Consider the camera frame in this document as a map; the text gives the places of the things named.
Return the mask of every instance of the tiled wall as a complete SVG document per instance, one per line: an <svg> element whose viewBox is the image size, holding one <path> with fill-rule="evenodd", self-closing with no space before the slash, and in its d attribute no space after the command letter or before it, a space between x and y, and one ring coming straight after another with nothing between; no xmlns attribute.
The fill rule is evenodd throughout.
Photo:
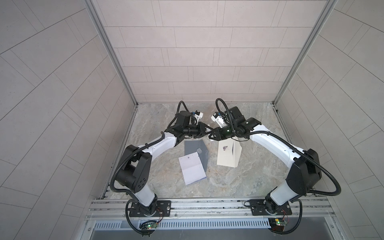
<svg viewBox="0 0 384 240"><path fill-rule="evenodd" d="M67 240L134 105L81 0L0 9L0 238Z"/></svg>
<svg viewBox="0 0 384 240"><path fill-rule="evenodd" d="M277 104L293 143L339 181L349 239L384 239L383 12L382 0L339 0ZM317 188L334 190L327 177Z"/></svg>
<svg viewBox="0 0 384 240"><path fill-rule="evenodd" d="M262 102L326 1L93 2L139 102Z"/></svg>

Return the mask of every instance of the aluminum frame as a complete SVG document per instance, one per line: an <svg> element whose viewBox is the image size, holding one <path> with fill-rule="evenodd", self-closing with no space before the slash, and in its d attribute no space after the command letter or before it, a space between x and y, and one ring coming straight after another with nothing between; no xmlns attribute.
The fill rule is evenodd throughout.
<svg viewBox="0 0 384 240"><path fill-rule="evenodd" d="M277 93L275 99L272 101L272 103L276 106L278 102L281 99L281 96L287 89L289 83L291 82L293 76L297 72L297 69L299 69L301 63L304 60L304 57L307 55L309 49L311 48L312 44L314 43L316 37L319 35L322 27L324 26L325 22L327 21L329 15L331 14L336 2L338 0L328 0L325 4L323 10L320 13L320 16L318 17L315 25L313 26L311 33L309 34L307 40L305 41L303 47L301 48L295 62L292 65L292 68L290 69L287 77L285 78L279 92Z"/></svg>

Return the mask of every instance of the black cable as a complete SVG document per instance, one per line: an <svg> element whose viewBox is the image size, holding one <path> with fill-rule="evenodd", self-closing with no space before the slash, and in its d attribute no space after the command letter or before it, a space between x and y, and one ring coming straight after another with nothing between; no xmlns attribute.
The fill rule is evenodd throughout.
<svg viewBox="0 0 384 240"><path fill-rule="evenodd" d="M172 123L176 120L177 115L178 115L178 113L179 113L179 111L180 111L180 106L181 106L181 104L183 104L185 110L186 110L187 112L189 112L187 106L185 105L185 103L184 103L183 101L180 101L179 104L177 105L177 111L176 111L175 117L174 117L174 118L172 119L172 121L168 124L168 127L167 127L167 128L169 128L169 127L172 125Z"/></svg>
<svg viewBox="0 0 384 240"><path fill-rule="evenodd" d="M267 134L267 135L271 135L272 137L280 140L282 143L284 143L285 145L287 145L290 149L292 149L293 152L299 154L301 157L305 158L305 160L307 160L308 162L312 163L313 165L315 165L316 167L318 167L325 175L327 175L327 177L329 177L329 179L333 182L333 184L335 185L336 187L336 190L333 191L333 192L323 192L323 191L317 191L317 190L309 190L308 193L313 193L313 194L321 194L321 195L325 195L325 196L337 196L341 193L341 187L340 187L340 184L339 182L336 180L336 178L334 176L332 176L332 174L330 172L328 172L325 168L323 168L320 164L318 164L317 162L315 162L313 159L311 159L310 157L308 157L307 155L305 155L304 153L302 153L301 151L299 151L297 148L295 148L294 146L292 146L290 143L288 143L287 141L285 141L284 139L282 139L281 137L279 137L278 135L274 134L274 133L271 133L269 131L255 131L255 132L250 132L248 134L244 134L244 135L239 135L235 132L235 128L233 126L233 122L232 122L232 117L231 117L231 114L229 114L229 109L228 109L228 106L227 104L224 102L223 99L221 98L218 98L216 99L216 107L217 107L217 110L219 112L220 109L218 107L218 102L222 102L222 104L224 105L225 107L225 110L227 111L228 113L228 120L229 120L229 125L231 127L231 130L233 132L233 134L237 137L247 137L247 136L250 136L250 135L254 135L254 134Z"/></svg>
<svg viewBox="0 0 384 240"><path fill-rule="evenodd" d="M235 140L235 141L238 141L238 142L246 142L246 141L249 140L249 138L248 138L247 140L240 141L240 140L236 140L236 139L234 139L234 138L232 138L232 137L231 137L231 139L233 139L233 140Z"/></svg>
<svg viewBox="0 0 384 240"><path fill-rule="evenodd" d="M132 199L129 199L127 204L125 205L125 217L127 219L127 222L129 224L129 226L137 233L141 234L142 236L149 236L151 235L155 230L139 230L137 229L131 222L131 220L129 219L129 214L128 214L128 205L129 203L132 202L133 204L133 200Z"/></svg>
<svg viewBox="0 0 384 240"><path fill-rule="evenodd" d="M274 231L272 229L270 229L271 232L273 233L277 233L277 234L281 234L281 235L284 235L284 234L289 234L293 231L296 230L296 228L299 226L300 222L301 222L301 217L303 216L303 204L301 203L301 200L300 199L296 199L296 200L293 200L291 202L299 202L300 204L300 213L299 213L299 219L297 220L297 223L293 226L293 228L291 228L290 230L288 231L285 231L285 232L277 232L277 231Z"/></svg>
<svg viewBox="0 0 384 240"><path fill-rule="evenodd" d="M145 144L145 146L143 146L143 147L141 147L141 148L139 148L139 149L133 151L130 155L128 155L128 156L124 159L124 161L123 161L123 162L116 168L114 174L112 175L111 182L109 183L109 187L111 188L111 190L112 190L113 192L125 192L125 193L127 193L127 194L130 194L130 193L131 193L131 190L129 190L129 189L117 189L117 188L115 188L115 185L114 185L114 184L115 184L115 180L116 180L116 177L117 177L119 171L120 171L120 170L123 168L123 166L124 166L124 165L125 165L125 164L126 164L132 157L133 157L133 156L135 156L137 153L143 151L144 149L149 148L149 147L152 146L152 145L155 145L155 144L161 142L164 138L165 138L165 134L164 134L164 132L161 132L161 137L160 137L159 139L157 139L156 141L153 141L153 142L151 142L151 143Z"/></svg>

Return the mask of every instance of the gray wall tile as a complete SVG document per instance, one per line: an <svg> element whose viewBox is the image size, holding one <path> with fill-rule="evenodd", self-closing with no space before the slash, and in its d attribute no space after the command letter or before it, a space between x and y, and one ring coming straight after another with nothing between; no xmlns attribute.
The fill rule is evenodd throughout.
<svg viewBox="0 0 384 240"><path fill-rule="evenodd" d="M357 201L356 197L349 189L348 184L345 182L335 163L331 160L324 164L323 167L337 179L341 186L341 193L333 199L335 200L337 207L340 209L347 225L349 227L371 225L370 220L365 214L363 208L360 206L360 203ZM323 179L328 189L335 189L334 184L329 178L324 177Z"/></svg>
<svg viewBox="0 0 384 240"><path fill-rule="evenodd" d="M297 75L305 82L310 90L319 83L325 72L308 56L305 56Z"/></svg>
<svg viewBox="0 0 384 240"><path fill-rule="evenodd" d="M293 123L291 117L289 116L289 113L288 113L287 109L285 108L283 101L278 102L277 109L278 109L281 117L284 119L284 125L286 126L286 128L288 130L288 134L293 134L296 131L296 126Z"/></svg>
<svg viewBox="0 0 384 240"><path fill-rule="evenodd" d="M384 209L375 207L379 204L378 201L384 197L383 186L355 193L355 196L367 213L379 236L381 238L384 237L384 229L382 228L383 220L380 217L380 215L384 213Z"/></svg>
<svg viewBox="0 0 384 240"><path fill-rule="evenodd" d="M99 73L94 70L69 99L67 105L85 121L106 88Z"/></svg>
<svg viewBox="0 0 384 240"><path fill-rule="evenodd" d="M124 114L124 117L121 119L122 126L126 126L128 124L130 116L130 111L126 111L126 114ZM118 154L119 147L120 144L113 140L111 143L111 147L109 148L107 155L105 156L103 164L101 165L100 171L98 172L98 175L92 187L91 195L99 197L101 196L101 194L103 194L102 191L104 187L106 186L107 182L110 181L110 179L108 179L108 176L109 173L113 170L113 163Z"/></svg>
<svg viewBox="0 0 384 240"><path fill-rule="evenodd" d="M67 240L71 238L71 235L76 227L78 217L71 217L66 215L60 215L59 220L53 229L50 240Z"/></svg>
<svg viewBox="0 0 384 240"><path fill-rule="evenodd" d="M7 61L16 71L18 71L28 82L37 87L41 83L41 79L25 65L11 50L0 55Z"/></svg>
<svg viewBox="0 0 384 240"><path fill-rule="evenodd" d="M122 116L121 118L121 121L119 123L119 126L118 126L118 129L116 130L116 133L115 133L115 136L113 137L113 139L118 143L118 144L121 144L122 142L122 139L125 135L125 131L126 131L126 127L131 119L131 116L132 116L132 112L134 110L134 107L135 105L133 104L132 101L129 102L127 108L125 109L125 112L124 112L124 115Z"/></svg>
<svg viewBox="0 0 384 240"><path fill-rule="evenodd" d="M231 36L233 36L232 28L175 28L178 48L229 48Z"/></svg>
<svg viewBox="0 0 384 240"><path fill-rule="evenodd" d="M75 160L73 160L72 158L68 157L67 155L65 155L61 161L61 164L66 166L66 167L69 167L70 169L78 172L78 173L81 173L84 166L81 165L80 163L76 162Z"/></svg>
<svg viewBox="0 0 384 240"><path fill-rule="evenodd" d="M60 0L26 0L25 2L45 28L84 9L84 5L76 0L66 2Z"/></svg>
<svg viewBox="0 0 384 240"><path fill-rule="evenodd" d="M160 48L119 48L119 53L125 67L164 66Z"/></svg>
<svg viewBox="0 0 384 240"><path fill-rule="evenodd" d="M327 153L327 149L324 147L304 113L300 113L293 122L307 148L315 150L319 157Z"/></svg>
<svg viewBox="0 0 384 240"><path fill-rule="evenodd" d="M175 93L189 94L189 93L202 93L208 94L211 92L210 82L187 82L187 83L173 83Z"/></svg>
<svg viewBox="0 0 384 240"><path fill-rule="evenodd" d="M332 79L324 84L316 97L347 138L373 123Z"/></svg>
<svg viewBox="0 0 384 240"><path fill-rule="evenodd" d="M332 11L320 35L343 50L362 26L362 22L341 12Z"/></svg>
<svg viewBox="0 0 384 240"><path fill-rule="evenodd" d="M384 132L381 131L355 146L355 149L368 164L381 184L384 183L384 173L381 171L383 168L383 161L381 160L383 142Z"/></svg>
<svg viewBox="0 0 384 240"><path fill-rule="evenodd" d="M174 48L175 32L171 27L120 27L127 48Z"/></svg>
<svg viewBox="0 0 384 240"><path fill-rule="evenodd" d="M250 82L222 82L216 85L215 93L248 93Z"/></svg>
<svg viewBox="0 0 384 240"><path fill-rule="evenodd" d="M287 28L284 38L279 47L281 48L301 48L308 38L312 28Z"/></svg>
<svg viewBox="0 0 384 240"><path fill-rule="evenodd" d="M240 82L273 82L279 67L241 67Z"/></svg>
<svg viewBox="0 0 384 240"><path fill-rule="evenodd" d="M120 77L116 75L99 99L107 112L112 112L112 109L119 99L121 92L124 90L125 88L120 80Z"/></svg>
<svg viewBox="0 0 384 240"><path fill-rule="evenodd" d="M0 234L4 239L14 239L31 209L0 204Z"/></svg>
<svg viewBox="0 0 384 240"><path fill-rule="evenodd" d="M103 71L105 77L107 78L108 82L110 83L112 79L115 77L117 74L115 67L112 64L111 59L106 57L101 63L100 63L100 68Z"/></svg>
<svg viewBox="0 0 384 240"><path fill-rule="evenodd" d="M38 198L38 196L32 194L0 187L0 203L2 204L9 204L31 209L35 205Z"/></svg>
<svg viewBox="0 0 384 240"><path fill-rule="evenodd" d="M48 239L79 175L60 164L15 239Z"/></svg>
<svg viewBox="0 0 384 240"><path fill-rule="evenodd" d="M281 101L284 103L289 116L293 116L295 112L300 108L299 104L297 104L290 91L286 90L284 92L284 94L281 96Z"/></svg>
<svg viewBox="0 0 384 240"><path fill-rule="evenodd" d="M0 22L0 53L37 33L11 0L2 2Z"/></svg>
<svg viewBox="0 0 384 240"><path fill-rule="evenodd" d="M74 121L79 127L84 124L84 121L77 115L68 105L64 105L61 111L67 115L72 121Z"/></svg>
<svg viewBox="0 0 384 240"><path fill-rule="evenodd" d="M116 129L121 121L123 114L124 112L116 104L111 114L109 115L103 130L101 131L100 138L104 140L108 145L111 145L112 143L113 136L115 135Z"/></svg>
<svg viewBox="0 0 384 240"><path fill-rule="evenodd" d="M375 135L380 131L381 129L375 123L372 123L368 127L358 132L353 137L349 138L349 141L352 143L353 146L356 146L362 141L364 141L365 139L372 137L373 135Z"/></svg>
<svg viewBox="0 0 384 240"><path fill-rule="evenodd" d="M65 21L39 32L12 48L12 51L41 79L80 49L80 44Z"/></svg>
<svg viewBox="0 0 384 240"><path fill-rule="evenodd" d="M68 149L68 157L85 165L106 121L102 112L98 108L93 108Z"/></svg>
<svg viewBox="0 0 384 240"><path fill-rule="evenodd" d="M253 93L260 94L276 94L281 87L281 83L278 82L257 82L253 90Z"/></svg>
<svg viewBox="0 0 384 240"><path fill-rule="evenodd" d="M122 38L122 34L120 28L117 26L104 27L107 32L108 39L111 42L111 45L114 48L126 48L124 39Z"/></svg>
<svg viewBox="0 0 384 240"><path fill-rule="evenodd" d="M153 82L188 82L187 67L149 67Z"/></svg>
<svg viewBox="0 0 384 240"><path fill-rule="evenodd" d="M223 26L271 26L277 1L227 1Z"/></svg>
<svg viewBox="0 0 384 240"><path fill-rule="evenodd" d="M54 74L35 88L0 121L0 135L14 140L0 139L0 158L18 164L71 95Z"/></svg>
<svg viewBox="0 0 384 240"><path fill-rule="evenodd" d="M300 83L293 97L311 124L314 124L325 113L323 106L304 82Z"/></svg>
<svg viewBox="0 0 384 240"><path fill-rule="evenodd" d="M349 229L354 237L379 237L372 225L350 227Z"/></svg>
<svg viewBox="0 0 384 240"><path fill-rule="evenodd" d="M382 81L356 64L340 81L339 86L381 129L384 129Z"/></svg>
<svg viewBox="0 0 384 240"><path fill-rule="evenodd" d="M0 119L35 87L3 58L0 58Z"/></svg>
<svg viewBox="0 0 384 240"><path fill-rule="evenodd" d="M107 151L96 143L91 155L89 156L89 160L87 161L79 180L77 181L71 196L68 199L68 204L77 207L85 207L97 177L96 173L100 171L106 154Z"/></svg>
<svg viewBox="0 0 384 240"><path fill-rule="evenodd" d="M169 94L168 83L132 83L137 94Z"/></svg>
<svg viewBox="0 0 384 240"><path fill-rule="evenodd" d="M28 19L28 22L32 24L32 26L37 32L44 30L43 25L40 23L40 21L37 19L35 14L32 12L32 10L29 8L29 6L24 0L13 0L13 2L16 4L17 8L23 13L23 15Z"/></svg>
<svg viewBox="0 0 384 240"><path fill-rule="evenodd" d="M82 207L76 207L73 205L66 204L61 214L72 216L72 217L80 217L82 212L83 212Z"/></svg>
<svg viewBox="0 0 384 240"><path fill-rule="evenodd" d="M98 0L106 26L156 26L151 1Z"/></svg>
<svg viewBox="0 0 384 240"><path fill-rule="evenodd" d="M60 112L5 181L4 187L40 195L80 127Z"/></svg>
<svg viewBox="0 0 384 240"><path fill-rule="evenodd" d="M213 48L168 48L171 66L212 66Z"/></svg>
<svg viewBox="0 0 384 240"><path fill-rule="evenodd" d="M0 185L3 185L3 182L8 178L15 167L16 165L0 160Z"/></svg>
<svg viewBox="0 0 384 240"><path fill-rule="evenodd" d="M324 1L287 1L278 26L312 27L324 5Z"/></svg>
<svg viewBox="0 0 384 240"><path fill-rule="evenodd" d="M370 28L356 44L349 56L384 81L384 70L380 62L384 61L384 49L378 48L384 41L384 33Z"/></svg>
<svg viewBox="0 0 384 240"><path fill-rule="evenodd" d="M347 183L373 175L369 167L331 118L316 129L316 133L324 143Z"/></svg>
<svg viewBox="0 0 384 240"><path fill-rule="evenodd" d="M290 67L296 60L300 48L270 48L263 66L287 66Z"/></svg>
<svg viewBox="0 0 384 240"><path fill-rule="evenodd" d="M355 64L355 61L342 51L327 42L321 36L316 38L308 56L336 83L347 74Z"/></svg>
<svg viewBox="0 0 384 240"><path fill-rule="evenodd" d="M356 18L368 25L384 31L384 20L377 9L382 9L384 3L380 0L356 0L351 1L350 7L345 11L349 16Z"/></svg>
<svg viewBox="0 0 384 240"><path fill-rule="evenodd" d="M278 48L285 31L286 28L233 28L231 47Z"/></svg>
<svg viewBox="0 0 384 240"><path fill-rule="evenodd" d="M147 82L147 77L143 67L122 67L128 82Z"/></svg>
<svg viewBox="0 0 384 240"><path fill-rule="evenodd" d="M87 10L83 9L80 12L73 14L71 18L86 43L96 37L97 31Z"/></svg>
<svg viewBox="0 0 384 240"><path fill-rule="evenodd" d="M231 82L235 67L193 67L194 82Z"/></svg>
<svg viewBox="0 0 384 240"><path fill-rule="evenodd" d="M96 44L90 41L56 69L55 74L72 93L75 93L102 60Z"/></svg>
<svg viewBox="0 0 384 240"><path fill-rule="evenodd" d="M257 66L262 48L221 48L219 66Z"/></svg>
<svg viewBox="0 0 384 240"><path fill-rule="evenodd" d="M381 183L375 176L370 176L370 177L361 179L349 185L353 193L357 193L357 192L367 190L373 187L378 187L378 186L381 186Z"/></svg>
<svg viewBox="0 0 384 240"><path fill-rule="evenodd" d="M163 26L216 26L217 1L159 1Z"/></svg>

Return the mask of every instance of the white cardboard box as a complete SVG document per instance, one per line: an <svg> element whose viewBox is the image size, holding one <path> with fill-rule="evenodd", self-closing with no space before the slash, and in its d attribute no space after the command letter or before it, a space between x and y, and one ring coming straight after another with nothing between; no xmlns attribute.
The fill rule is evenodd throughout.
<svg viewBox="0 0 384 240"><path fill-rule="evenodd" d="M238 141L228 138L218 143L217 165L237 167L242 147Z"/></svg>

